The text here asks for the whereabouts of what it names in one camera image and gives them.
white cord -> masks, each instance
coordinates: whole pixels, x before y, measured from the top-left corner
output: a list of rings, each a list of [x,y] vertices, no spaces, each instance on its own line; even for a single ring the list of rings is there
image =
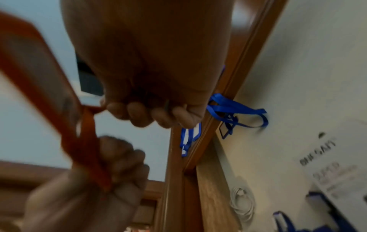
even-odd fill
[[[240,207],[237,203],[238,199],[242,198],[246,202],[246,206]],[[247,222],[252,218],[255,212],[255,199],[245,187],[233,187],[231,190],[231,200],[229,202],[234,212],[238,215],[241,222]]]

orange strap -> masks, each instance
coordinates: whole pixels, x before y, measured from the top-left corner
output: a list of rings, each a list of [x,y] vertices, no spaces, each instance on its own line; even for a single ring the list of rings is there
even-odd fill
[[[83,106],[80,136],[76,139],[61,137],[61,147],[71,157],[73,162],[87,169],[94,180],[105,191],[112,187],[111,176],[99,159],[99,139],[96,135],[94,114],[104,111],[104,108]]]

black object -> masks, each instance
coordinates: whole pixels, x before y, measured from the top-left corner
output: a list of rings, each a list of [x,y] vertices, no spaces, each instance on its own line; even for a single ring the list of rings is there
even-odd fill
[[[78,65],[80,88],[83,92],[102,96],[103,87],[91,68],[76,55],[76,63]]]

white wall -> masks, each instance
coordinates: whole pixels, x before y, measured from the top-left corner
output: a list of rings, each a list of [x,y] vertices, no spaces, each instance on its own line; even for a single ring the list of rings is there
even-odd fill
[[[270,122],[263,130],[236,127],[217,143],[229,186],[246,180],[255,194],[252,228],[277,210],[298,229],[323,224],[304,200],[311,182],[293,158],[366,108],[366,9],[365,0],[290,0],[236,96],[265,108]]]
[[[74,48],[62,23],[59,0],[0,0],[0,10],[34,23],[62,66],[82,103],[98,104],[98,97],[80,91]],[[0,73],[0,160],[53,167],[69,167],[60,137]],[[126,139],[146,152],[150,180],[164,181],[170,130],[156,123],[135,128],[130,122],[103,112],[96,116],[97,134]]]

hand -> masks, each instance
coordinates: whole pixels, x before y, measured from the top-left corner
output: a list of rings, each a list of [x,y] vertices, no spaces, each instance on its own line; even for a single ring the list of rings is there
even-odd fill
[[[61,0],[79,56],[104,86],[117,118],[146,127],[204,116],[221,73],[233,0]]]
[[[100,138],[100,156],[114,188],[105,193],[73,168],[28,199],[24,232],[121,232],[131,223],[146,186],[145,153],[113,137]]]

